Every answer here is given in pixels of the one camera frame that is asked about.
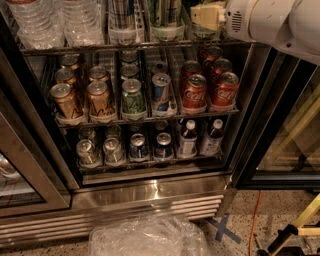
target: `speckled floor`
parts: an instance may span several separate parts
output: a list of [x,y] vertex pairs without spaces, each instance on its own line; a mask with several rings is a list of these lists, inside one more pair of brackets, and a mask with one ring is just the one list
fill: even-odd
[[[197,222],[208,240],[212,255],[246,256],[258,191],[239,191],[223,218]],[[255,233],[266,249],[277,236],[277,230],[292,223],[315,196],[306,191],[262,191]],[[312,218],[318,222],[320,213]],[[300,246],[305,253],[320,247],[319,237],[308,237],[311,249],[301,237],[290,240],[289,245]],[[252,255],[257,255],[257,243],[253,243]],[[88,237],[55,241],[39,245],[2,249],[0,255],[10,256],[85,256],[88,255]]]

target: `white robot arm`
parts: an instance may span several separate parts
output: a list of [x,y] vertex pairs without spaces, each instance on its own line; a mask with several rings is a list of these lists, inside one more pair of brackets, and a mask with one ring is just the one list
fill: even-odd
[[319,0],[229,0],[226,31],[320,65]]

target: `refrigerator door frame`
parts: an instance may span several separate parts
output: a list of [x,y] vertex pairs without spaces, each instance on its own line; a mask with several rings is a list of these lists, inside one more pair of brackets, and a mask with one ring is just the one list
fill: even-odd
[[319,173],[258,172],[257,167],[276,137],[282,124],[308,85],[317,66],[285,55],[275,79],[266,80],[270,90],[255,109],[255,120],[232,181],[238,189],[318,189]]
[[1,90],[0,99],[0,151],[42,199],[1,207],[0,217],[69,208],[69,192]]

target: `clear plastic bag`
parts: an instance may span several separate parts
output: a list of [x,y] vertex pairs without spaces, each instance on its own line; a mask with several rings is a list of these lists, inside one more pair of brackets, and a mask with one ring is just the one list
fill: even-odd
[[90,256],[209,256],[200,228],[176,216],[151,216],[96,228]]

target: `orange wire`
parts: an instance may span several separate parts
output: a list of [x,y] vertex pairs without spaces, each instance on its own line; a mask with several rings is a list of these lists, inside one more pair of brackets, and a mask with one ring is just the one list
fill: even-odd
[[261,190],[259,190],[259,196],[258,196],[256,208],[254,210],[253,223],[252,223],[250,240],[249,240],[249,256],[252,256],[252,243],[253,243],[254,229],[256,226],[256,222],[257,222],[258,209],[259,209],[259,204],[260,204],[260,200],[261,200],[261,195],[262,195],[262,192],[261,192]]

